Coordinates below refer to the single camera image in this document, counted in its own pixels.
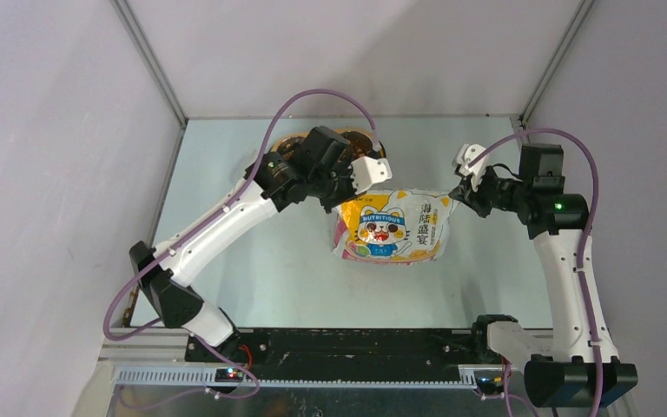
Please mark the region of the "colourful pet food bag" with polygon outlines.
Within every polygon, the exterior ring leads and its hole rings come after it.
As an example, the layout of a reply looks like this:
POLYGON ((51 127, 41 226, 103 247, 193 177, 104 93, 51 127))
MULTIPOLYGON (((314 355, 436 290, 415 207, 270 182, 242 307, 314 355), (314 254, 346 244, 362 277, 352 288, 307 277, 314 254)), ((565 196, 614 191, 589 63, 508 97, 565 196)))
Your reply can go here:
POLYGON ((437 191, 370 191, 334 209, 333 253, 382 265, 434 261, 446 248, 456 206, 437 191))

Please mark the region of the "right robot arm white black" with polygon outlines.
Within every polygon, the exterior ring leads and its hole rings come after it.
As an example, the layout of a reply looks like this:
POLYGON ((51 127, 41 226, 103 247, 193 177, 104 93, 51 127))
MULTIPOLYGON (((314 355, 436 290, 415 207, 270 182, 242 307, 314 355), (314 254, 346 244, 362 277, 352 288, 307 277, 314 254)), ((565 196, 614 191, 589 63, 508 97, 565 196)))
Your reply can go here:
POLYGON ((585 233, 591 211, 583 196, 564 192, 564 152, 525 145, 511 178, 487 159, 483 146, 463 146, 453 162, 461 181, 449 196, 482 218, 498 209, 525 225, 545 277, 552 338, 541 341, 509 315, 482 314, 472 324, 472 355, 521 373, 534 407, 608 407, 637 385, 637 368, 619 359, 598 304, 585 233))

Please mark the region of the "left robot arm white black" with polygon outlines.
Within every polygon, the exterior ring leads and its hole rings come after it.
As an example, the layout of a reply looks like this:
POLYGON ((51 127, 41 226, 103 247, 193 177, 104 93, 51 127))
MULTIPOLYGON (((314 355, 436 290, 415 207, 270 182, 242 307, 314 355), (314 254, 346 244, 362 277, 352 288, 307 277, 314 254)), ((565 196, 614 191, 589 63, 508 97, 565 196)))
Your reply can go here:
POLYGON ((156 314, 150 324, 182 328, 218 361, 233 360, 239 331, 194 290, 195 280, 233 242, 289 206, 312 197, 331 211, 357 196, 352 164, 358 157, 346 135, 316 126, 298 142, 262 149, 227 195, 181 232, 155 246, 136 243, 129 251, 133 284, 156 314))

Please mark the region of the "clear plastic scoop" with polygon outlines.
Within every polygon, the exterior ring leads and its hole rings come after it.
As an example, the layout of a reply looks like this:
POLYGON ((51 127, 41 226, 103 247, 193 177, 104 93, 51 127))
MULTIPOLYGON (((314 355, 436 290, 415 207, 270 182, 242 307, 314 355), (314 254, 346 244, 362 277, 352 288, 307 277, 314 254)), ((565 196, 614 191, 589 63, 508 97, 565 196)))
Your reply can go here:
POLYGON ((244 178, 247 175, 248 168, 256 163, 258 152, 258 149, 253 149, 252 151, 245 153, 235 165, 236 173, 239 175, 239 178, 244 178))

